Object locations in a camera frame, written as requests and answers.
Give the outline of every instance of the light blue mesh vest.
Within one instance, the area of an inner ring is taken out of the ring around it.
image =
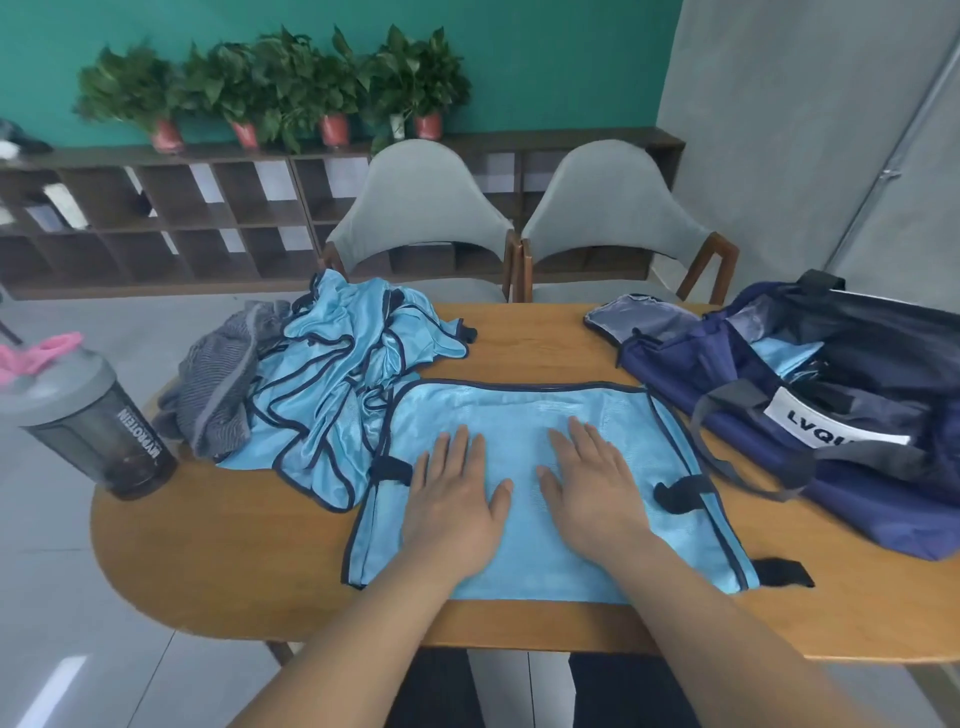
[[[595,425],[620,449],[654,533],[718,589],[732,594],[761,583],[805,583],[799,564],[780,559],[756,562],[772,574],[761,579],[683,427],[646,390],[605,382],[536,386],[440,379],[406,384],[388,402],[371,487],[345,553],[344,580],[365,586],[396,555],[412,464],[432,449],[440,432],[466,424],[471,434],[487,438],[487,496],[506,477],[515,488],[500,549],[454,598],[625,602],[601,569],[566,547],[540,495],[536,466],[558,472],[547,428],[566,432],[571,415]],[[784,576],[784,565],[795,568]]]

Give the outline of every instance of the bottle lid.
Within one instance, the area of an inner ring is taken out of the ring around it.
[[[29,427],[62,420],[107,393],[116,374],[98,353],[77,348],[34,374],[0,384],[0,421]]]

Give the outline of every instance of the gray striped cloth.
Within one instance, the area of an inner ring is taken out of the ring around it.
[[[197,457],[219,458],[243,447],[250,439],[246,399],[257,355],[282,338],[289,317],[286,301],[249,301],[190,347],[180,380],[157,402],[156,431],[189,443]]]

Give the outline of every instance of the gray chair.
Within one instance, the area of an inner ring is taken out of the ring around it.
[[[519,238],[484,196],[463,160],[444,145],[410,139],[380,152],[363,189],[324,246],[324,263],[344,276],[371,255],[412,243],[472,243],[503,261],[502,285],[446,278],[404,281],[433,303],[505,303]]]
[[[590,142],[564,158],[522,238],[515,297],[527,303],[607,303],[625,293],[685,301],[710,258],[720,255],[710,295],[711,303],[720,304],[739,254],[733,243],[680,207],[646,152],[616,139]],[[679,260],[688,272],[676,292],[650,280],[534,281],[534,263],[592,245],[661,253]]]

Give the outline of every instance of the green plant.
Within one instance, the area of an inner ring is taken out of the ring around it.
[[[80,70],[77,81],[80,96],[74,111],[85,121],[119,119],[153,133],[157,121],[183,108],[177,68],[146,42],[133,46],[125,56],[105,46],[93,65]]]
[[[258,123],[270,104],[270,80],[248,43],[218,43],[205,54],[196,45],[183,64],[190,110],[235,124]]]
[[[470,81],[460,61],[450,50],[443,28],[429,40],[412,40],[396,25],[390,26],[387,41],[377,52],[355,64],[357,79],[370,97],[365,120],[376,128],[393,114],[426,116],[465,104]],[[387,135],[379,134],[373,152],[389,143]]]
[[[430,36],[419,54],[420,67],[414,72],[412,109],[416,116],[427,116],[460,106],[470,99],[470,81],[460,70],[458,56],[450,50],[444,29]]]
[[[337,36],[337,42],[346,45],[339,29]],[[266,141],[279,137],[298,152],[298,137],[312,134],[321,116],[357,112],[356,77],[348,59],[320,53],[310,36],[294,36],[282,28],[261,36],[253,54],[256,72],[272,85],[261,128]]]

